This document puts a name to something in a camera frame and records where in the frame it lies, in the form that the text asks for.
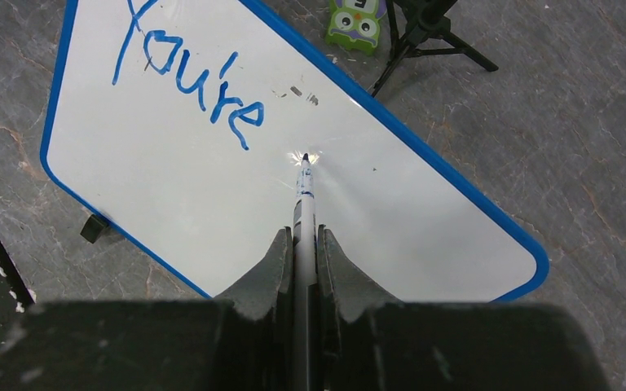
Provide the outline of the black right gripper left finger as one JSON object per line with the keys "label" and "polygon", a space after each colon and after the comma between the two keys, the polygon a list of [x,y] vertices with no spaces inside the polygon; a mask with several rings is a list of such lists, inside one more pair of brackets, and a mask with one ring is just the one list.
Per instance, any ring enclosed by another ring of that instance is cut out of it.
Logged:
{"label": "black right gripper left finger", "polygon": [[290,390],[293,240],[210,300],[50,301],[15,321],[0,390]]}

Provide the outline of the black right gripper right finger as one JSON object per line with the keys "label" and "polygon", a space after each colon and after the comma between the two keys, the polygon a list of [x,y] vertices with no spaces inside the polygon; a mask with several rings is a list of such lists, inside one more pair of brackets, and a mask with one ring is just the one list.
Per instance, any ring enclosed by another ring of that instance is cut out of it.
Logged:
{"label": "black right gripper right finger", "polygon": [[324,390],[607,390],[582,327],[546,304],[401,301],[320,227]]}

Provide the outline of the whiteboard marker pen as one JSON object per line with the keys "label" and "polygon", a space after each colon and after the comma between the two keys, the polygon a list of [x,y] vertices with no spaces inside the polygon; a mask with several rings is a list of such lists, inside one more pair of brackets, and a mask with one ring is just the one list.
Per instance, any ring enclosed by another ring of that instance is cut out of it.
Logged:
{"label": "whiteboard marker pen", "polygon": [[311,390],[311,337],[314,331],[311,289],[317,283],[315,255],[315,196],[310,157],[302,156],[294,208],[293,269],[293,389]]}

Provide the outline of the blue framed whiteboard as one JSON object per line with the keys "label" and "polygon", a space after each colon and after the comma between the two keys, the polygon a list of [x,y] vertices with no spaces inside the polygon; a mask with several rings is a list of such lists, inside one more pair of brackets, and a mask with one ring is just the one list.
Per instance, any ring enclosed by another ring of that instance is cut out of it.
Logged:
{"label": "blue framed whiteboard", "polygon": [[69,1],[43,130],[63,190],[205,297],[316,221],[405,301],[512,300],[543,247],[260,1]]}

